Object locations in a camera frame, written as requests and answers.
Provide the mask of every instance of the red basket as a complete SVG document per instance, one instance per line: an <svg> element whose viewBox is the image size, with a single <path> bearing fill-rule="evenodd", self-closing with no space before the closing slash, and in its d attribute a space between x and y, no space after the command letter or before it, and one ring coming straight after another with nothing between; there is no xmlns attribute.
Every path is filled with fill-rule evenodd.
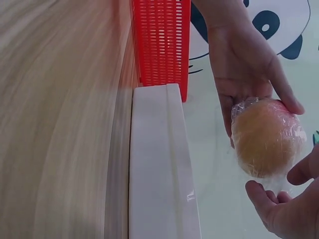
<svg viewBox="0 0 319 239"><path fill-rule="evenodd" d="M178 83L187 98L190 0L133 0L143 86Z"/></svg>

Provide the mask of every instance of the plastic-wrapped bun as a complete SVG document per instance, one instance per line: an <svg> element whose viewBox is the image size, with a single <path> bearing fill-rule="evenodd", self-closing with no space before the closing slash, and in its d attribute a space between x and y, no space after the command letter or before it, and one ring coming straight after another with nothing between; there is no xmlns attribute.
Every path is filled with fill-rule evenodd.
<svg viewBox="0 0 319 239"><path fill-rule="evenodd" d="M232 139L241 168L256 178L287 173L306 138L281 101L249 98L232 110Z"/></svg>

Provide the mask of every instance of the panda eye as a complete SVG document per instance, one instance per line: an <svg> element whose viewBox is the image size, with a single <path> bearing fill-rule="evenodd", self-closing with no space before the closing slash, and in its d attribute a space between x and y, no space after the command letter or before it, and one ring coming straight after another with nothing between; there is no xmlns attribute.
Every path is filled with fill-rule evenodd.
<svg viewBox="0 0 319 239"><path fill-rule="evenodd" d="M249 6L249 0L244 0L244 5L245 5L245 7L248 7Z"/></svg>
<svg viewBox="0 0 319 239"><path fill-rule="evenodd" d="M264 38L268 40L278 31L280 19L278 15L272 11L261 11L253 19L253 24Z"/></svg>

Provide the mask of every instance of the wrist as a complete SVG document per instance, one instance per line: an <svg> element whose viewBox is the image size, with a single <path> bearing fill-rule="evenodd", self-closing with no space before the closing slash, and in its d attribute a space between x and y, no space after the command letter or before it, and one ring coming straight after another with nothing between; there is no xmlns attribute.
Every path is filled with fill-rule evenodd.
<svg viewBox="0 0 319 239"><path fill-rule="evenodd" d="M250 24L242 0L192 0L205 19L207 29Z"/></svg>

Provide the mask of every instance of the transparent plastic sheet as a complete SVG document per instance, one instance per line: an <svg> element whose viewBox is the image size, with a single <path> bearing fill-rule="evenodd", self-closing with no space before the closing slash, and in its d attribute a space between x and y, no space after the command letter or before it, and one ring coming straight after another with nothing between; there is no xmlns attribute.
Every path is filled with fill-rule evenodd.
<svg viewBox="0 0 319 239"><path fill-rule="evenodd" d="M300 160L307 140L296 115L278 100L248 98L232 109L232 139L246 180L275 194L290 191L286 176Z"/></svg>

